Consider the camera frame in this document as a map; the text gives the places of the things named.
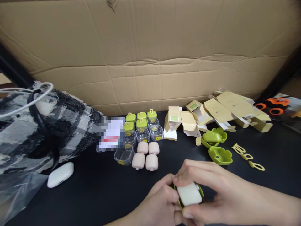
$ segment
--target black table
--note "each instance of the black table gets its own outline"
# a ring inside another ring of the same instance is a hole
[[[162,127],[165,115],[166,112],[158,113]],[[233,163],[225,168],[247,181],[301,198],[300,136],[280,123],[273,123],[268,133],[260,133],[251,126],[242,129],[231,122],[237,126],[237,132],[227,132],[228,139],[219,145],[233,154]],[[125,216],[141,203],[155,182],[168,173],[176,174],[184,159],[211,161],[207,148],[196,146],[195,137],[184,134],[182,125],[177,130],[177,138],[178,141],[158,142],[159,169],[154,172],[145,167],[135,170],[119,165],[113,159],[114,152],[97,153],[96,146],[87,149],[71,160],[75,165],[71,178],[52,189],[45,183],[7,226],[100,226]],[[231,149],[235,143],[266,170],[251,168]],[[205,186],[203,191],[206,198],[213,198],[214,191]]]

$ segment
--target hand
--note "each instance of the hand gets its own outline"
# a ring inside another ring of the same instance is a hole
[[[173,178],[173,174],[163,177],[133,212],[107,226],[175,226],[182,222],[192,223],[192,220],[182,216],[178,192],[169,186]]]
[[[216,163],[185,160],[173,183],[187,186],[192,182],[212,188],[217,195],[212,203],[190,205],[182,210],[185,218],[193,219],[188,226],[301,225],[301,199],[247,182]]]

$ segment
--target white charging cable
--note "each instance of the white charging cable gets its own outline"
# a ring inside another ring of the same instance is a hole
[[[49,85],[50,88],[45,92],[43,93],[42,95],[40,95],[37,99],[33,100],[32,102],[30,102],[29,104],[23,106],[23,107],[20,107],[19,109],[17,110],[14,110],[10,113],[7,113],[7,114],[4,114],[4,115],[0,115],[0,118],[4,118],[4,117],[7,117],[7,116],[11,116],[13,114],[16,114],[28,107],[30,107],[31,105],[34,105],[36,102],[38,102],[39,100],[41,100],[42,98],[44,98],[45,96],[47,96],[52,90],[53,90],[53,84],[52,83],[49,83],[49,82],[45,82],[45,83],[41,83],[37,89],[40,89],[43,85]],[[10,90],[24,90],[24,91],[29,91],[29,92],[33,92],[33,90],[31,89],[24,89],[24,88],[4,88],[4,89],[0,89],[0,93],[22,93],[22,94],[30,94],[28,92],[18,92],[18,91],[10,91]]]

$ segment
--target plastic bag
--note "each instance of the plastic bag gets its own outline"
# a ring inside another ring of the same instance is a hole
[[[47,178],[37,173],[0,175],[0,226],[26,208]]]

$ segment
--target orange wheel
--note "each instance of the orange wheel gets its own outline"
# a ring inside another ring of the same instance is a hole
[[[264,104],[264,103],[259,103],[259,104],[256,104],[255,107],[257,107],[259,110],[263,110],[263,109],[265,109],[267,106],[266,106],[266,104]]]
[[[272,108],[271,110],[269,110],[269,113],[271,115],[281,115],[283,112],[284,110],[281,108]]]

